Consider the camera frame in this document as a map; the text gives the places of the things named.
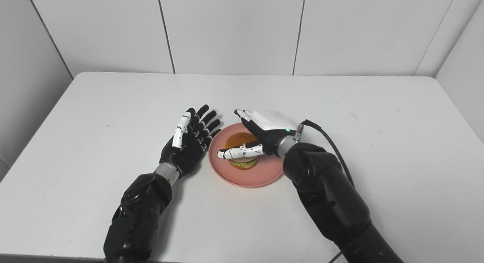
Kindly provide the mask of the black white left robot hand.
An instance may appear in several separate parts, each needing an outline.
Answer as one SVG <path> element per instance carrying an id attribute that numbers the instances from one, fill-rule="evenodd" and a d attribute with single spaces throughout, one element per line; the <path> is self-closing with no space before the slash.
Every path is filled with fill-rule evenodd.
<path id="1" fill-rule="evenodd" d="M 187 109 L 163 147 L 159 163 L 174 168 L 179 178 L 194 172 L 221 130 L 221 121 L 216 116 L 217 112 L 207 104 L 199 110 Z"/>

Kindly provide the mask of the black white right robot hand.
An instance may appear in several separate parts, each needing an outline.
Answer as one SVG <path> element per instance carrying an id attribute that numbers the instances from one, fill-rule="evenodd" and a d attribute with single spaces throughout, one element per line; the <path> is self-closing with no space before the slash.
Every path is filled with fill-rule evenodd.
<path id="1" fill-rule="evenodd" d="M 284 159 L 289 149 L 297 143 L 297 125 L 280 112 L 236 109 L 234 113 L 244 127 L 256 137 L 256 141 L 220 149 L 217 152 L 220 159 L 249 158 L 264 154 Z"/>

